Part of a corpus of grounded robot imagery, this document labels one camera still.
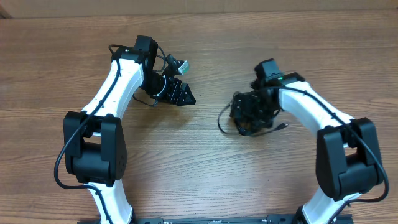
wood grain surface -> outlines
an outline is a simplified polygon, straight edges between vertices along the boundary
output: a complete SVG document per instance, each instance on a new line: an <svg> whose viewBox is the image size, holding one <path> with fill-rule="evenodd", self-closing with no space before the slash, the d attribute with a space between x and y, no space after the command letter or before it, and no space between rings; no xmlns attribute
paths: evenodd
<svg viewBox="0 0 398 224"><path fill-rule="evenodd" d="M290 126L260 138L224 136L216 125L233 93L250 90L254 66L275 58L340 110L376 124L390 194L344 212L356 223L397 222L398 11L383 10L1 20L0 223L99 217L86 190L54 182L63 117L99 90L107 46L134 45L137 35L190 62L182 80L197 99L185 107L130 102L123 184L138 217L294 213L311 198L315 138L293 116L282 113L276 122ZM137 97L150 100L140 90ZM227 116L222 125L234 131ZM77 184L64 163L60 177Z"/></svg>
<svg viewBox="0 0 398 224"><path fill-rule="evenodd" d="M1 0L6 18L396 9L398 0Z"/></svg>

metal base plate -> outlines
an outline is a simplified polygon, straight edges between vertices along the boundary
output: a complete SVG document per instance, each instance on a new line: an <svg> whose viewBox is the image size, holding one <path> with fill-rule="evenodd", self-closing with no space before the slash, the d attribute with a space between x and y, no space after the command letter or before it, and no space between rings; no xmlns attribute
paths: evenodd
<svg viewBox="0 0 398 224"><path fill-rule="evenodd" d="M295 215L268 215L256 218L186 218L186 219L163 219L163 218L138 218L131 224L296 224L292 223ZM78 224L99 224L100 221L78 222ZM354 224L351 215L340 215L336 224Z"/></svg>

black cable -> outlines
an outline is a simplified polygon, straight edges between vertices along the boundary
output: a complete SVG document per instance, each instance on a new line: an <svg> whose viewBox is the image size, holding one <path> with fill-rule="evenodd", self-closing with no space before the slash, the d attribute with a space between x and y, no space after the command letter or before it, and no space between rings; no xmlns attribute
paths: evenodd
<svg viewBox="0 0 398 224"><path fill-rule="evenodd" d="M61 182L61 180L59 179L58 176L58 168L60 166L61 163L61 159L62 156L64 155L65 151L67 150L68 146L70 145L70 143L72 142L72 139L75 138L78 134L81 134L81 130L83 128L85 128L85 126L87 125L87 122L94 116L94 114L96 114L98 112L98 110L103 106L105 100L107 99L107 97L109 96L109 94L111 94L114 86L116 85L116 82L118 81L118 78L120 76L120 63L119 63L119 59L115 59L116 56L112 50L112 47L122 47L122 48L126 48L125 46L122 45L115 45L115 44L111 44L109 45L108 49L109 51L112 53L112 59L114 59L116 61L116 64L118 65L118 70L116 72L116 76L112 82L112 85L110 86L110 88L108 89L108 91L105 93L104 97L102 98L102 100L99 101L98 106L93 110L93 112L91 112L86 119L84 119L84 121L79 125L79 127L76 129L76 131L72 134L72 136L70 137L70 139L67 141L67 143L63 146L60 154L57 157L57 161L55 162L55 166L54 166L54 179L56 181L56 183L63 189L91 189L95 191L95 194L98 195L99 200L101 201L101 205L102 208L104 210L105 216L106 216L106 220L109 221L110 224L113 224L111 217L109 216L108 210L106 209L106 205L105 205L105 201L104 198L101 194L100 189L98 189L95 186L91 186L91 185L79 185L79 186L69 186L69 185L65 185Z"/></svg>
<svg viewBox="0 0 398 224"><path fill-rule="evenodd" d="M218 115L218 119L217 119L218 129L219 129L222 133L224 133L224 134L232 134L232 133L227 133L226 131L224 131L224 129L223 129L223 128L221 127L221 125L220 125L221 115L222 115L230 106L231 106L231 103L228 103L228 104L223 108L223 110L221 110L221 113ZM279 111L280 111L280 110L278 110L278 111L276 112L276 114L273 115L272 119L274 119L274 118L279 114ZM234 122L235 122L236 128L238 129L238 133L239 133L239 134L241 134L241 135L243 135L243 136L250 136L250 137L258 137L258 136L262 136L262 135L265 135L265 134L273 133L274 131L279 131L279 130L284 129L284 128L286 128L286 127L289 125L289 124L287 124L287 123L281 123L281 124L279 124L276 128L274 128L274 129L272 129L272 130L270 130L270 131L264 131L264 132L262 132L262 133L256 134L256 133L251 133L250 131L244 129L236 120L234 120Z"/></svg>
<svg viewBox="0 0 398 224"><path fill-rule="evenodd" d="M381 165L381 163L379 162L379 160L377 159L377 157L374 155L374 153L372 152L372 150L369 148L369 146L363 141L363 139L351 128L350 125L346 124L343 120L341 120L335 113L333 113L326 105L324 105L316 96L308 93L307 91L303 91L303 90L299 90L296 88L290 88L290 87L286 87L286 86L270 86L270 87L265 87L262 88L261 90L280 90L280 89L284 89L284 90L291 90L291 91L296 91L298 93L302 93L303 95L307 95L310 98L312 98L313 100L315 100L326 112L328 112L331 117L335 120L337 120L339 123L341 123L342 125L344 125L347 130L354 136L354 138L360 143L360 145L362 145L367 151L368 153L372 156L372 158L374 159L377 168L380 169L381 174L383 176L384 179L384 192L383 194L378 197L378 198L372 198L372 199L352 199L352 200L347 200L345 201L340 208L331 216L331 218L329 219L328 223L333 223L333 220L341 213L341 211L343 211L343 209L345 208L345 206L350 205L351 203L357 203L357 202L362 202L362 203L374 203L374 202L380 202L382 200L384 200L390 190L390 185L389 185L389 181L388 181L388 177L386 174L386 171L384 170L383 166Z"/></svg>
<svg viewBox="0 0 398 224"><path fill-rule="evenodd" d="M137 101L140 102L140 103L143 103L143 104L145 104L145 105L147 105L147 106L151 106L151 107L155 107L156 104L157 104L157 102L158 102L158 100L155 99L155 103L153 103L153 104L150 105L150 104L148 104L148 103L145 103L145 102L142 101L142 100L137 99L136 96L134 96L134 93L132 94L132 98L135 99L135 100L137 100Z"/></svg>
<svg viewBox="0 0 398 224"><path fill-rule="evenodd" d="M158 45L157 47L160 49L160 51L161 51L162 54L163 54L163 58L162 58L162 56L160 56L160 55L156 55L156 56L158 56L159 58L163 59L163 67L162 67L162 69L160 69L160 70L154 70L154 72L161 72L161 71L163 71L164 68L166 67L166 55L164 54L163 49L162 49L159 45Z"/></svg>

black bracket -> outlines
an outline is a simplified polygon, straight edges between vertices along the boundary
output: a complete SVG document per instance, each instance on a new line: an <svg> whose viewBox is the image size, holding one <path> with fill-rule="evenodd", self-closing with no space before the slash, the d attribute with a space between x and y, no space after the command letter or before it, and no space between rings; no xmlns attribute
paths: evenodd
<svg viewBox="0 0 398 224"><path fill-rule="evenodd" d="M87 117L86 113L68 112L63 120L65 143ZM93 133L101 133L101 144L85 142ZM108 114L94 116L87 127L73 138L65 151L65 165L69 174L80 183L97 182L113 186L126 170L127 150L120 118Z"/></svg>
<svg viewBox="0 0 398 224"><path fill-rule="evenodd" d="M257 79L251 83L253 91L235 93L229 114L243 136L250 136L262 128L271 128L274 124L274 118L280 111L279 91L266 87L305 81L298 73L284 75L274 59L261 62L254 71Z"/></svg>
<svg viewBox="0 0 398 224"><path fill-rule="evenodd" d="M142 65L144 70L144 81L140 86L153 99L167 102L177 106L194 105L195 97L187 83L181 82L175 75L181 75L178 68L184 61L176 60L172 55L168 55L166 60L168 66L163 74L158 74L153 70L158 44L151 37L138 36L134 47L126 49L119 48L116 51L117 58L133 60Z"/></svg>
<svg viewBox="0 0 398 224"><path fill-rule="evenodd" d="M297 221L295 215L268 215L266 217L239 217L239 218L186 218L186 219L163 219L163 218L138 218L131 224L306 224ZM351 215L339 215L337 224L353 224Z"/></svg>
<svg viewBox="0 0 398 224"><path fill-rule="evenodd" d="M367 118L349 124L363 139L381 163L376 128ZM343 144L355 148L356 153L345 156ZM322 191L335 201L353 193L366 193L381 184L383 177L368 151L356 142L346 126L325 127L317 134L316 174Z"/></svg>

end effector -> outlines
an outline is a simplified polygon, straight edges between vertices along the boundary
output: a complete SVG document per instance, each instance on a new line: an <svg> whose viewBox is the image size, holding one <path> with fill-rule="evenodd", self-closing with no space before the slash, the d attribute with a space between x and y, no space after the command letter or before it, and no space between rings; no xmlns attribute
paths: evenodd
<svg viewBox="0 0 398 224"><path fill-rule="evenodd" d="M167 67L160 75L153 69L158 48L157 42L151 37L139 35L134 47L118 48L115 53L117 58L113 59L128 59L142 64L144 81L140 88L145 90L151 98L177 106L194 105L196 99L189 85L174 78L188 71L188 62L176 60L170 54L166 57L158 55L167 63Z"/></svg>

